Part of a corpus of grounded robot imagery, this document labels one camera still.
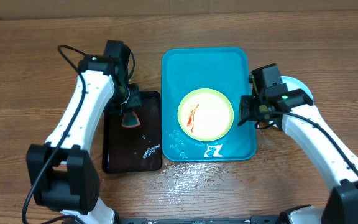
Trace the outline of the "light blue plate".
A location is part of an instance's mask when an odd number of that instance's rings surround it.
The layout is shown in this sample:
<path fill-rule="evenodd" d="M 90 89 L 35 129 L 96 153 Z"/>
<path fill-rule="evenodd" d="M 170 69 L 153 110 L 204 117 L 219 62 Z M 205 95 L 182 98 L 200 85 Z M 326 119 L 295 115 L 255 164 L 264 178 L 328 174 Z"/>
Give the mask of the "light blue plate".
<path fill-rule="evenodd" d="M 288 91 L 302 89 L 312 100 L 314 100 L 310 89 L 300 80 L 294 77 L 282 76 L 282 81 L 287 85 Z"/>

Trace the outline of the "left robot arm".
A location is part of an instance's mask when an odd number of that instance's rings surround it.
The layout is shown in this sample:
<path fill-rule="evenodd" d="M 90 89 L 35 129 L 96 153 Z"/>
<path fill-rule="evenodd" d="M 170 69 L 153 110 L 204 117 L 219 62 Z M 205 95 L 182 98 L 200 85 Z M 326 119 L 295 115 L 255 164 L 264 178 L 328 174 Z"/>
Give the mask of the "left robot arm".
<path fill-rule="evenodd" d="M 129 62 L 134 54 L 90 55 L 75 65 L 77 84 L 70 102 L 43 145 L 30 145 L 26 163 L 31 188 L 24 201 L 21 219 L 27 223 L 31 200 L 59 212 L 51 222 L 119 223 L 115 210 L 100 198 L 100 179 L 91 160 L 91 145 L 106 108 L 118 115 L 139 103 L 139 89 L 129 81 L 134 72 Z"/>

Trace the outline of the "yellow-green plate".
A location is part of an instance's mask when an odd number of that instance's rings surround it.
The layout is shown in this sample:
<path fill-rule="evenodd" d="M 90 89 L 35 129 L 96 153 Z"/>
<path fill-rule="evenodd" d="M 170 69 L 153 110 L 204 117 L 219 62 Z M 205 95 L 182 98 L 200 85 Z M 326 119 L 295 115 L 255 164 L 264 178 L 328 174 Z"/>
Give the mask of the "yellow-green plate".
<path fill-rule="evenodd" d="M 189 92 L 177 109 L 178 123 L 190 138 L 215 141 L 226 135 L 234 122 L 234 109 L 221 92 L 200 88 Z"/>

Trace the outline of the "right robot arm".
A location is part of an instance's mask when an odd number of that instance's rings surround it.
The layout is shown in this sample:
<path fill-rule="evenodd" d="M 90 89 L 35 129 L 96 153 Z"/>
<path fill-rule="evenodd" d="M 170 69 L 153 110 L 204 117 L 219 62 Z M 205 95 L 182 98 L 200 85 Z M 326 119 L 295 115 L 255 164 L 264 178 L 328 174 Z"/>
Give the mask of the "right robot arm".
<path fill-rule="evenodd" d="M 358 157 L 326 124 L 302 90 L 241 96 L 240 125 L 267 122 L 290 136 L 318 169 L 329 189 L 324 208 L 302 205 L 280 213 L 278 223 L 358 223 Z"/>

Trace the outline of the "green and orange sponge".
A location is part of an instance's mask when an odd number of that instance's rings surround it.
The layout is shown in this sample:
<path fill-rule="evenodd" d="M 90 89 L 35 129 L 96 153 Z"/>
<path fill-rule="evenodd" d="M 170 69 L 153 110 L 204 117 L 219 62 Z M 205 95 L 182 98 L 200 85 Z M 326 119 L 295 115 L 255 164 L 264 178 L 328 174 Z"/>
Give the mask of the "green and orange sponge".
<path fill-rule="evenodd" d="M 122 117 L 121 126 L 123 128 L 136 128 L 140 126 L 140 120 L 134 111 L 125 113 Z"/>

